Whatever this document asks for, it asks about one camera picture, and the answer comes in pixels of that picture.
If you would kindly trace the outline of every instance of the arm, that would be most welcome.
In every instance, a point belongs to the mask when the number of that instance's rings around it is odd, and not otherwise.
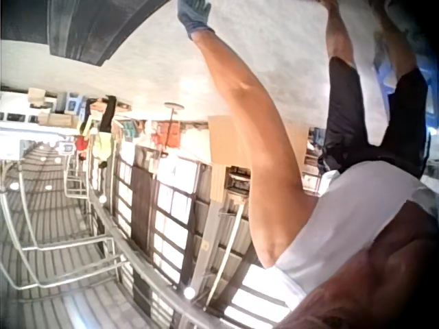
[[[210,5],[179,0],[179,19],[228,104],[250,161],[250,233],[259,260],[273,266],[310,217],[296,155],[274,102],[239,56],[207,27]]]

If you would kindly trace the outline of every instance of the gray glove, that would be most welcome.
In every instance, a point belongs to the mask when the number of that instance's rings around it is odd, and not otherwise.
[[[178,0],[178,19],[185,26],[187,35],[192,40],[196,31],[213,31],[207,26],[212,5],[205,0]]]

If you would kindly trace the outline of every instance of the black shorts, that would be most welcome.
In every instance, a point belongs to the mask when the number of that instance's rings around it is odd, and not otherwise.
[[[422,175],[427,128],[427,83],[418,69],[404,75],[389,96],[390,120],[380,146],[370,145],[357,70],[340,58],[329,62],[331,92],[323,155],[326,170],[344,171],[365,160],[403,163],[404,170]]]

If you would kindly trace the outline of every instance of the red object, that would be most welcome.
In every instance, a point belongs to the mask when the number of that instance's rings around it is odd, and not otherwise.
[[[88,147],[88,141],[86,141],[83,136],[78,136],[75,141],[75,146],[79,152],[85,151]]]

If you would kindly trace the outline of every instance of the hair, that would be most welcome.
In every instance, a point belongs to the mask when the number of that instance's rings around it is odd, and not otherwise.
[[[106,161],[102,161],[99,163],[99,169],[105,169],[108,166],[108,163]]]

